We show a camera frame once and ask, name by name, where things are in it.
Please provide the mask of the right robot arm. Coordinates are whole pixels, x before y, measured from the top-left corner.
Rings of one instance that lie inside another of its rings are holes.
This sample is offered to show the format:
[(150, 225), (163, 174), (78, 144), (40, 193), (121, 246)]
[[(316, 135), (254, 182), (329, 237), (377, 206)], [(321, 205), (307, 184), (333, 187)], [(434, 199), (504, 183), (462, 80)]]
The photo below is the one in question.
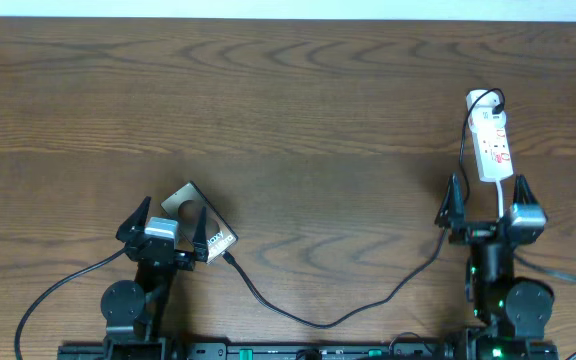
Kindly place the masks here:
[(483, 325), (447, 335), (435, 350), (435, 359), (554, 360), (557, 347), (544, 339), (552, 315), (554, 291), (546, 283), (517, 277), (514, 253), (544, 231), (547, 215), (527, 180), (515, 178), (513, 203), (494, 221), (471, 222), (456, 175), (435, 224), (450, 232), (451, 244), (470, 248), (465, 293), (475, 317)]

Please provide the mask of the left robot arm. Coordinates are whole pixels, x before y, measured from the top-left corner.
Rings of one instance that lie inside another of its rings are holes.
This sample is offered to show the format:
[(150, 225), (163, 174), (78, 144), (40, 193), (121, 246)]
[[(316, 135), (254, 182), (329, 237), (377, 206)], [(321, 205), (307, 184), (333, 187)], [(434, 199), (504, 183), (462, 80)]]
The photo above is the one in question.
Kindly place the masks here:
[(145, 197), (116, 232), (116, 239), (124, 244), (123, 252), (137, 264), (137, 272), (132, 280), (110, 285), (102, 296), (105, 359), (169, 360), (185, 356), (184, 346), (163, 335), (161, 325), (177, 273), (192, 271), (196, 262), (208, 259), (207, 209), (200, 209), (193, 249), (183, 251), (177, 248), (179, 223), (149, 217), (150, 202), (151, 198)]

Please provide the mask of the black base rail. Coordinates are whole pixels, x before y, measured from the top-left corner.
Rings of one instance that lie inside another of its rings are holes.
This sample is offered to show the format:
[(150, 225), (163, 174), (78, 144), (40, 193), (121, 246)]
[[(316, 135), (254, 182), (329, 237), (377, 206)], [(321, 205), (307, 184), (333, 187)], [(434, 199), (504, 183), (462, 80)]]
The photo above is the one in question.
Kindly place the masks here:
[(182, 345), (64, 345), (57, 360), (171, 359), (171, 360), (351, 360), (351, 359), (499, 359), (556, 360), (552, 344), (484, 345), (470, 354), (439, 344), (424, 345), (406, 339), (392, 345), (254, 345), (191, 343)]

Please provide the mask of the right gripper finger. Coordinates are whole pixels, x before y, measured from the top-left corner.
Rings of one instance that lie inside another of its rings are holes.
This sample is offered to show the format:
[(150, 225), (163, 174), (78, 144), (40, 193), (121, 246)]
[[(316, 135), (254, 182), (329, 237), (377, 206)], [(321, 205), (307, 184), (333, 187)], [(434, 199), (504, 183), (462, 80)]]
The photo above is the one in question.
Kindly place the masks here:
[(459, 229), (465, 224), (465, 207), (456, 173), (448, 180), (446, 194), (435, 217), (434, 224), (440, 228)]
[(515, 176), (513, 190), (513, 205), (538, 205), (539, 202), (533, 194), (526, 177), (522, 174)]

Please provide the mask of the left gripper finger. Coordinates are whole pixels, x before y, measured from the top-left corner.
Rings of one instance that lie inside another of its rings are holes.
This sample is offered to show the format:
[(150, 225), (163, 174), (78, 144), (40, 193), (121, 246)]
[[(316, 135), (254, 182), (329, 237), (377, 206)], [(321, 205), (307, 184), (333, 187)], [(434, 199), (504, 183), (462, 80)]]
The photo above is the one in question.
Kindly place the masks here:
[(194, 248), (194, 257), (196, 261), (208, 262), (209, 248), (206, 236), (206, 223), (207, 223), (207, 209), (203, 207), (201, 209), (197, 226), (192, 238), (192, 244)]
[(118, 227), (115, 238), (128, 245), (136, 241), (145, 230), (151, 197), (146, 196), (137, 209)]

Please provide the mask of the white power strip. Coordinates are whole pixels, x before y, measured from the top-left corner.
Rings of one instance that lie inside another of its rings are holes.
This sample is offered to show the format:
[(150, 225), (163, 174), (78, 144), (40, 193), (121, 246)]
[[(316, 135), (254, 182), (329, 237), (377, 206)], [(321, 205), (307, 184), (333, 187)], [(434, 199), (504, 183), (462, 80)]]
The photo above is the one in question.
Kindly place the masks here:
[(466, 105), (466, 124), (473, 139), (479, 179), (494, 183), (509, 178), (514, 170), (501, 94), (495, 90), (472, 90), (466, 96)]

